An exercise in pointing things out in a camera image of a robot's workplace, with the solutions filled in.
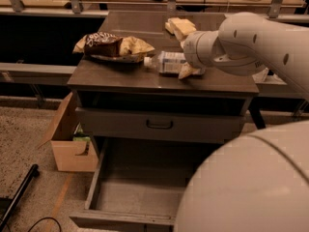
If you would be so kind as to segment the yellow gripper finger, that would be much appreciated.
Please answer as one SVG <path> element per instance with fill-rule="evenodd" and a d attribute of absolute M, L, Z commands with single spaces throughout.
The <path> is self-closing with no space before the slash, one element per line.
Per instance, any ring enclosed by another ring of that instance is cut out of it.
<path fill-rule="evenodd" d="M 196 31 L 195 24 L 186 18 L 173 17 L 169 19 L 171 29 L 176 38 L 181 42 L 190 34 Z"/>
<path fill-rule="evenodd" d="M 178 79 L 185 79 L 191 75 L 203 75 L 205 73 L 204 69 L 193 68 L 188 63 L 184 63 L 181 66 L 181 70 Z"/>

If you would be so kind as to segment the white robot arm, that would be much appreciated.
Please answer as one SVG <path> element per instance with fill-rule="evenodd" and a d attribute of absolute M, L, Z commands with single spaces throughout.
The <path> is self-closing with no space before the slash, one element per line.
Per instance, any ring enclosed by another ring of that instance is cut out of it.
<path fill-rule="evenodd" d="M 270 69 L 309 101 L 309 28 L 252 13 L 229 15 L 183 46 L 195 67 L 251 75 Z M 195 171 L 173 232 L 309 232 L 309 122 L 257 128 L 214 151 Z"/>

